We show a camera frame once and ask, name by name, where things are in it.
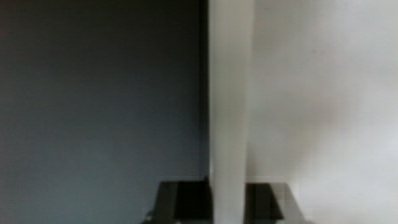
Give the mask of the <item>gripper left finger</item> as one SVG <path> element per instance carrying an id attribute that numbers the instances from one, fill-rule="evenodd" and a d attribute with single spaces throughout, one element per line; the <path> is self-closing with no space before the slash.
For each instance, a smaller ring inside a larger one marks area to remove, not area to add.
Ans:
<path id="1" fill-rule="evenodd" d="M 213 224 L 213 197 L 206 181 L 160 183 L 152 210 L 140 224 Z"/>

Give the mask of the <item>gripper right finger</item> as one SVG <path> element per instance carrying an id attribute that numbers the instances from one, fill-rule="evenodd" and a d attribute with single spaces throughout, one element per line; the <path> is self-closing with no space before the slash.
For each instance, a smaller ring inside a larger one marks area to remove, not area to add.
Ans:
<path id="1" fill-rule="evenodd" d="M 247 184 L 243 224 L 312 224 L 286 183 Z"/>

